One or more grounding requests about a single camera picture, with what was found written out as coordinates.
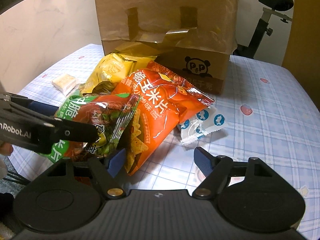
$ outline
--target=yellow snack bag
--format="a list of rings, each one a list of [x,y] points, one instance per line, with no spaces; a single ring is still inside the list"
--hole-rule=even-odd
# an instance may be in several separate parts
[[[135,69],[145,68],[156,57],[134,57],[120,53],[104,56],[95,67],[84,86],[82,94],[111,92],[116,85]]]

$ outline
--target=bed sheet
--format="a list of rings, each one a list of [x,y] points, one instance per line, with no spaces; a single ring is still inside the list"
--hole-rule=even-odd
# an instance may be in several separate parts
[[[60,106],[65,97],[51,80],[68,73],[85,82],[103,57],[101,45],[89,44],[60,60],[28,84],[21,95]],[[212,96],[228,127],[182,146],[173,130],[126,187],[187,189],[204,179],[193,162],[197,146],[236,161],[259,157],[297,189],[306,212],[299,231],[308,239],[320,237],[320,113],[292,74],[279,66],[237,56],[230,57],[225,88]],[[10,160],[15,169],[34,179],[51,162],[34,152],[15,147]]]

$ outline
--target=white wall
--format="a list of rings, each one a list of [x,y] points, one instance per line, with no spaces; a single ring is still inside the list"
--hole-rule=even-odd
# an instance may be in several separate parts
[[[265,7],[258,0],[240,0],[237,15],[237,41],[241,45],[248,46],[262,16],[262,8]],[[293,9],[283,12],[292,18]],[[283,23],[280,18],[272,15],[268,28],[273,29],[273,34],[269,37],[266,34],[257,50],[255,59],[281,65],[290,35],[291,22]]]
[[[101,43],[94,0],[24,0],[0,15],[0,81],[17,93],[89,43]]]

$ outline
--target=bike seat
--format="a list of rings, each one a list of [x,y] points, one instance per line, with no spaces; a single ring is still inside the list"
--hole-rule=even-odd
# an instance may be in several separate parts
[[[293,7],[293,0],[259,0],[260,3],[275,11],[287,11]]]

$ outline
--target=person's hand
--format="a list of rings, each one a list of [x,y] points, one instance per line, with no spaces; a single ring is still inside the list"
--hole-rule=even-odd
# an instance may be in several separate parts
[[[0,146],[0,154],[10,156],[13,152],[13,147],[10,143],[3,143]]]

